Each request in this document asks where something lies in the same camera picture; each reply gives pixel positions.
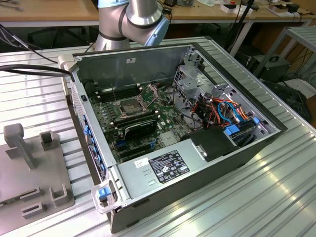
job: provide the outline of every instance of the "white label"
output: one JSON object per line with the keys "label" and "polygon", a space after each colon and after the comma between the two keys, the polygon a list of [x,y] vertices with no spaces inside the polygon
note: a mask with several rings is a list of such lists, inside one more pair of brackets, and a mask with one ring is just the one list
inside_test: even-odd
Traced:
{"label": "white label", "polygon": [[136,58],[128,58],[126,60],[126,63],[135,63],[136,62]]}
{"label": "white label", "polygon": [[140,167],[142,167],[142,166],[144,166],[146,164],[149,164],[148,157],[145,157],[145,158],[139,159],[137,161],[134,161],[134,163],[135,163],[136,168],[140,168]]}

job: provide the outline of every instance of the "chip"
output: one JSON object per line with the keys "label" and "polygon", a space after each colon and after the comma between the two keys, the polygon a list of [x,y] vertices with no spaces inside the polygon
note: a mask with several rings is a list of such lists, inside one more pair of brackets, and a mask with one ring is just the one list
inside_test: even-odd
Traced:
{"label": "chip", "polygon": [[142,106],[139,104],[139,102],[135,98],[121,100],[120,109],[123,113],[126,113],[127,115],[133,114],[136,112],[141,112],[143,110]]}

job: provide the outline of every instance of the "blue cable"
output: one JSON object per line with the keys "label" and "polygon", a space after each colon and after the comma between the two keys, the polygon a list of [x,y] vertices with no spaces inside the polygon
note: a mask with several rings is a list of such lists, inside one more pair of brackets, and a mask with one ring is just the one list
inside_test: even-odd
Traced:
{"label": "blue cable", "polygon": [[[223,101],[223,102],[221,102],[221,103],[228,104],[228,105],[233,109],[233,112],[235,113],[236,117],[237,117],[240,121],[244,121],[244,119],[237,113],[237,111],[236,111],[236,109],[235,109],[235,107],[234,107],[234,105],[233,105],[232,103],[230,103],[230,102],[228,102],[228,101]],[[224,120],[226,120],[226,121],[229,121],[229,123],[232,124],[232,122],[231,122],[229,119],[225,118],[225,117],[222,115],[222,112],[221,112],[221,110],[220,110],[220,105],[221,105],[221,103],[219,103],[219,105],[218,105],[218,107],[217,107],[217,110],[218,110],[218,113],[219,113],[220,117],[222,117],[222,119],[224,119]]]}
{"label": "blue cable", "polygon": [[222,115],[220,106],[221,106],[221,103],[219,103],[219,105],[218,105],[218,107],[217,107],[217,111],[218,111],[219,116],[220,116],[223,120],[228,121],[228,122],[230,123],[230,125],[232,125],[232,122],[231,122],[228,118],[225,118],[225,117]]}

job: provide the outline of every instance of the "desk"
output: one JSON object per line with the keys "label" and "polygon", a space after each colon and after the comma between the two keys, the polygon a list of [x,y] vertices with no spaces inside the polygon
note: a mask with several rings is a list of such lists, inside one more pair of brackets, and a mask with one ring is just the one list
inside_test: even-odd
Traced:
{"label": "desk", "polygon": [[[192,41],[234,75],[288,130],[243,167],[112,235],[106,215],[96,211],[90,195],[92,178],[60,78],[0,72],[0,127],[8,123],[5,118],[9,113],[9,122],[23,125],[25,138],[48,129],[58,133],[76,200],[74,206],[3,237],[316,236],[316,130],[213,40],[168,39],[161,44]],[[50,49],[41,53],[56,59],[85,49]],[[47,65],[46,60],[31,52],[0,54],[0,65],[15,62]],[[216,82],[223,82],[212,67],[205,67],[205,71]],[[0,134],[0,144],[4,143]]]}
{"label": "desk", "polygon": [[[98,25],[98,11],[91,0],[20,0],[23,12],[0,7],[0,22],[6,27],[49,27]],[[260,9],[245,19],[245,25],[237,38],[231,55],[235,56],[253,23],[256,22],[304,22],[308,26],[315,16],[279,17],[258,4]],[[206,6],[195,1],[193,7],[175,6],[172,24],[180,23],[233,23],[236,15],[227,14],[220,6]]]}

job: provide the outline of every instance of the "clear plastic handle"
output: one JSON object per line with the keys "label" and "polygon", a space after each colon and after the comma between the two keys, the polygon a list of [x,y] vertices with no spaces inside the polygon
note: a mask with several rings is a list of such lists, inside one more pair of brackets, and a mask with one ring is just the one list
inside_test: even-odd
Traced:
{"label": "clear plastic handle", "polygon": [[111,188],[109,179],[103,181],[101,184],[98,184],[91,189],[91,195],[92,195],[95,208],[101,214],[108,213],[121,206],[121,201],[120,201],[121,198],[118,192],[116,192],[118,196],[118,200],[116,202],[108,204],[106,201],[100,201],[99,190],[107,188],[107,187]]}

